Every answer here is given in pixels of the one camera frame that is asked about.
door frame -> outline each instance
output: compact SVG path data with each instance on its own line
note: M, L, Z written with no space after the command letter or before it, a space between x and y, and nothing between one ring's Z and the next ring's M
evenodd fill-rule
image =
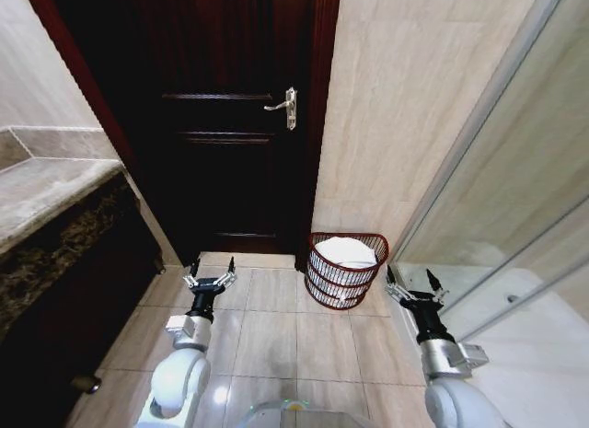
M65 25L55 2L53 0L29 1L125 167L129 170L156 217L159 217L163 207L142 172L124 130L115 119L108 101L100 91L98 83L87 66L74 37ZM313 0L309 93L306 103L308 114L305 129L306 147L303 159L300 161L301 166L297 170L302 187L305 188L302 190L302 199L299 204L301 212L297 225L299 236L296 238L295 253L295 267L301 272L306 267L308 256L308 235L311 232L313 221L323 126L328 102L331 59L339 8L340 0Z

door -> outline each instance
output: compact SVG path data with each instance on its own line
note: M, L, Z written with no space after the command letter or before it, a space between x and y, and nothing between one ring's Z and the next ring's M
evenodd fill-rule
M317 1L53 2L182 261L201 250L294 253L317 177L303 168L318 165L306 150ZM264 109L290 87L293 130L286 109Z

door handle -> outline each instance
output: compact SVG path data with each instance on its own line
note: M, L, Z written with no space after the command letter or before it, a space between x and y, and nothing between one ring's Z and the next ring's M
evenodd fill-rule
M296 90L291 87L286 91L284 101L277 106L264 106L264 110L286 108L286 129L292 131L296 127Z

countertop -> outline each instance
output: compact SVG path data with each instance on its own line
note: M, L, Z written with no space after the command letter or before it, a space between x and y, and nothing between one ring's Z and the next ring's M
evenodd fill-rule
M0 255L120 171L117 160L31 158L0 172Z

wastebasket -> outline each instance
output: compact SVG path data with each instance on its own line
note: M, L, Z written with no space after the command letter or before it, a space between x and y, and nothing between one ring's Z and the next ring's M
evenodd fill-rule
M351 237L362 241L375 251L376 264L352 269L327 260L317 251L316 244L331 237ZM347 310L359 305L378 274L378 269L388 258L388 242L376 233L316 232L309 237L309 246L306 290L322 306L336 310Z

